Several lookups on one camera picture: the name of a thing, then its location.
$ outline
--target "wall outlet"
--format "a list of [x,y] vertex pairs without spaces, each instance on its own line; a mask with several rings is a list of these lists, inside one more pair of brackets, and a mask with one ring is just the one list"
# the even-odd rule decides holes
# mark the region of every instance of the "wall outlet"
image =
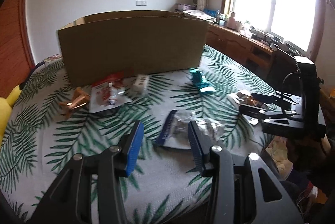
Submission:
[[136,6],[146,6],[146,1],[136,1]]

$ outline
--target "cardboard box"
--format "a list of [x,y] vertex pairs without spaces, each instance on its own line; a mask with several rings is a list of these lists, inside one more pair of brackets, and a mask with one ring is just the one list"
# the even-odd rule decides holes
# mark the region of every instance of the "cardboard box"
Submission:
[[92,14],[57,31],[73,86],[111,73],[125,77],[198,67],[208,22],[180,13],[131,10]]

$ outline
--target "red wooden door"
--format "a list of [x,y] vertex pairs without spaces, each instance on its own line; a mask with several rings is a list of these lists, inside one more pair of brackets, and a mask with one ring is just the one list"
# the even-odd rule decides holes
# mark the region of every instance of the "red wooden door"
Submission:
[[0,97],[7,97],[34,66],[24,4],[25,0],[5,0],[0,7]]

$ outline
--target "tablecloth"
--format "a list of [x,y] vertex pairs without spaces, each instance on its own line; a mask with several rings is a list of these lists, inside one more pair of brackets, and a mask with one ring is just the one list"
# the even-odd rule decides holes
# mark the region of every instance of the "tablecloth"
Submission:
[[[167,114],[187,109],[199,117],[224,120],[223,146],[246,156],[260,152],[272,138],[259,125],[245,121],[227,95],[241,89],[274,90],[209,46],[204,46],[199,68],[216,89],[214,94],[199,94],[188,70],[153,74],[147,97],[134,97],[128,90],[132,103],[95,114],[83,107],[68,120],[58,105],[74,92],[63,60],[36,69],[13,108],[0,150],[0,187],[16,214],[26,221],[75,153],[93,155],[117,144],[135,120],[144,124],[143,143],[134,172],[120,180],[128,221],[162,223],[202,204],[209,196],[211,178],[202,178],[195,170],[190,150],[160,148],[153,142]],[[133,81],[125,79],[127,87]],[[90,92],[90,87],[83,89]],[[96,179],[92,181],[93,223],[98,223]]]

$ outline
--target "teal wrapper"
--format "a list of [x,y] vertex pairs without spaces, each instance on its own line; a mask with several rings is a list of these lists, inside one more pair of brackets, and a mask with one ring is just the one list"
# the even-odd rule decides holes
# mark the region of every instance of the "teal wrapper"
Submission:
[[194,86],[203,94],[215,92],[215,89],[210,85],[206,77],[198,68],[191,68],[192,82]]

